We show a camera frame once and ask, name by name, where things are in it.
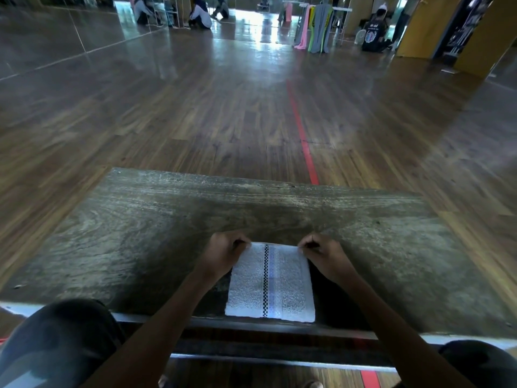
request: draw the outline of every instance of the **door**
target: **door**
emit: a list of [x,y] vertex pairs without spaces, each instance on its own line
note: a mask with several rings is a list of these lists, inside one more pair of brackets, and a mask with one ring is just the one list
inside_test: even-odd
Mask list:
[[397,56],[431,58],[461,0],[420,0]]

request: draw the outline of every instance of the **black checkered stripe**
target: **black checkered stripe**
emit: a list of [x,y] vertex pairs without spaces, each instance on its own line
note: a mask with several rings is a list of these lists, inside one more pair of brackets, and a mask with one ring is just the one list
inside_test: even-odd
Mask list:
[[262,285],[262,317],[267,317],[269,308],[267,288],[268,288],[268,266],[269,266],[269,245],[264,247],[264,281]]

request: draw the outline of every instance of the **hand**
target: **hand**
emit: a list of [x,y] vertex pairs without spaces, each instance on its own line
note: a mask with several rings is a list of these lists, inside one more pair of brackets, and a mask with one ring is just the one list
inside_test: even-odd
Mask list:
[[334,283],[343,286],[357,275],[339,242],[327,235],[311,233],[298,244],[307,259],[313,262],[318,270]]
[[212,279],[215,284],[235,265],[250,243],[249,238],[240,230],[214,233],[194,271]]

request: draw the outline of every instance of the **pink cloth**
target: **pink cloth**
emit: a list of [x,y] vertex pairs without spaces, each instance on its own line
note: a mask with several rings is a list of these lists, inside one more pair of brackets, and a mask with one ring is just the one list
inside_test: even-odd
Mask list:
[[309,11],[311,10],[310,5],[305,8],[305,20],[303,21],[303,31],[301,32],[300,45],[295,46],[295,49],[303,50],[307,47],[307,27],[309,26]]
[[288,2],[288,5],[285,7],[285,21],[290,22],[292,16],[293,16],[293,3]]

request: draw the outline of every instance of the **black t-shirt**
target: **black t-shirt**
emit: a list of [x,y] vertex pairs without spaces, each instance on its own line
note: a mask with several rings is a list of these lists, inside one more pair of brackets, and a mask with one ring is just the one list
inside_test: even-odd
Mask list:
[[386,35],[388,25],[386,21],[373,19],[365,24],[365,41],[362,44],[362,49],[365,51],[377,51],[379,39]]

